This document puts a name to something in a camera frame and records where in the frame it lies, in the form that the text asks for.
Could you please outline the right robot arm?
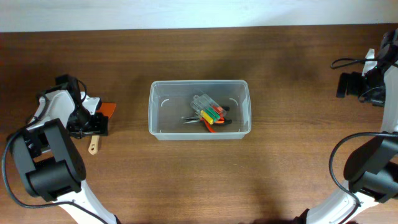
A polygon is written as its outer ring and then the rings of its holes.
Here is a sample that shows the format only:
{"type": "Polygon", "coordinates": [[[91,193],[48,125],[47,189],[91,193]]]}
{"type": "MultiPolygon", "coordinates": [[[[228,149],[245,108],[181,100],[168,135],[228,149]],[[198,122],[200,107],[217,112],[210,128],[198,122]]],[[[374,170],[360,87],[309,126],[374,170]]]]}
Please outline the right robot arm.
{"type": "Polygon", "coordinates": [[[332,149],[328,168],[337,189],[321,204],[306,209],[294,223],[349,223],[364,210],[397,199],[397,31],[384,34],[378,53],[369,49],[365,58],[339,58],[332,69],[360,63],[362,72],[342,73],[336,95],[356,96],[361,103],[384,109],[379,132],[362,132],[340,140],[332,149]],[[339,182],[333,170],[337,150],[347,141],[369,136],[370,140],[348,157],[339,182]]]}

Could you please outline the clear screwdriver set case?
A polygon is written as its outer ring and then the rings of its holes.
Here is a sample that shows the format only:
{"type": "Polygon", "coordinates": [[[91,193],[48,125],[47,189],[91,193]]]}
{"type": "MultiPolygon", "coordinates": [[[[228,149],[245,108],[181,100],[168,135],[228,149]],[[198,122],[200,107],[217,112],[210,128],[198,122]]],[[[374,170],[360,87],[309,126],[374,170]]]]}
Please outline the clear screwdriver set case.
{"type": "Polygon", "coordinates": [[[208,124],[215,124],[226,116],[226,110],[207,94],[195,95],[190,106],[208,124]]]}

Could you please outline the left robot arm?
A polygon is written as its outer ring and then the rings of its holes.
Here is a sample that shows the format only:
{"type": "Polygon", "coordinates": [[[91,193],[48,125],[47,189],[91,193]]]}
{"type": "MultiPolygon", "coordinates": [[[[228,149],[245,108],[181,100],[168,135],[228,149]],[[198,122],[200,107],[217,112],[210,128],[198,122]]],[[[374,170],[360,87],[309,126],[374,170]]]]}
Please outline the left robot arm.
{"type": "Polygon", "coordinates": [[[86,85],[68,74],[40,92],[39,107],[30,121],[9,136],[4,156],[10,154],[26,192],[45,203],[29,205],[12,192],[1,161],[9,196],[29,209],[61,207],[77,223],[119,223],[91,191],[86,168],[73,140],[108,135],[109,113],[99,97],[90,97],[86,85]]]}

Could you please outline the orange scraper wooden handle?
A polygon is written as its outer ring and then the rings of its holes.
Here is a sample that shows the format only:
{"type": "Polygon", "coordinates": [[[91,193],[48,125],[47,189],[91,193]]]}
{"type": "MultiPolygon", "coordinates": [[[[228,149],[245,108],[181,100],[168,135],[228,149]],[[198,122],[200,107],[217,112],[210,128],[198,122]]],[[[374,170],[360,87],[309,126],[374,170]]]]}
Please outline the orange scraper wooden handle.
{"type": "MultiPolygon", "coordinates": [[[[102,103],[102,105],[100,106],[99,109],[96,110],[96,112],[102,113],[104,116],[111,118],[115,109],[116,109],[116,103],[102,103]]],[[[88,148],[88,152],[91,155],[95,155],[98,153],[99,140],[100,140],[99,135],[94,135],[91,137],[90,145],[88,148]]]]}

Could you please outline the small red-handled pliers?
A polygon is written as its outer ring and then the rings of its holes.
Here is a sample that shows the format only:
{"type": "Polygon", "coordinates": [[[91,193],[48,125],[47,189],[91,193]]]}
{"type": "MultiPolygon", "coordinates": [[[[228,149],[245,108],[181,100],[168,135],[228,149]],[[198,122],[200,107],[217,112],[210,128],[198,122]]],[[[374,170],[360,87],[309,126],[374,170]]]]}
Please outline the small red-handled pliers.
{"type": "Polygon", "coordinates": [[[218,120],[218,121],[216,121],[215,123],[213,123],[213,124],[210,124],[208,121],[206,121],[204,118],[201,118],[200,119],[200,121],[201,122],[203,122],[204,124],[205,124],[205,127],[207,128],[207,130],[209,131],[209,132],[211,132],[211,133],[215,133],[215,130],[212,128],[212,126],[213,125],[218,125],[218,126],[220,126],[220,125],[222,125],[222,124],[225,124],[225,119],[220,119],[220,120],[218,120]]]}

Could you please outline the orange-black long nose pliers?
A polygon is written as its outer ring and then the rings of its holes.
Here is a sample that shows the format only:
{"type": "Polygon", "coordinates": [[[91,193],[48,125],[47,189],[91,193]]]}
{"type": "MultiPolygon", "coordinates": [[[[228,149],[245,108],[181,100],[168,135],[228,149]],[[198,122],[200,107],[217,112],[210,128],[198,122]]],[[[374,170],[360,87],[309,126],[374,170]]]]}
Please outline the orange-black long nose pliers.
{"type": "MultiPolygon", "coordinates": [[[[231,119],[226,119],[224,117],[224,112],[225,111],[229,111],[230,108],[229,106],[212,106],[211,109],[209,109],[210,113],[213,113],[215,115],[217,115],[217,119],[213,118],[213,122],[211,123],[211,125],[228,125],[232,123],[231,119]]],[[[189,118],[183,118],[184,123],[196,123],[196,122],[200,122],[200,121],[206,121],[205,119],[203,119],[200,115],[195,115],[189,118]]]]}

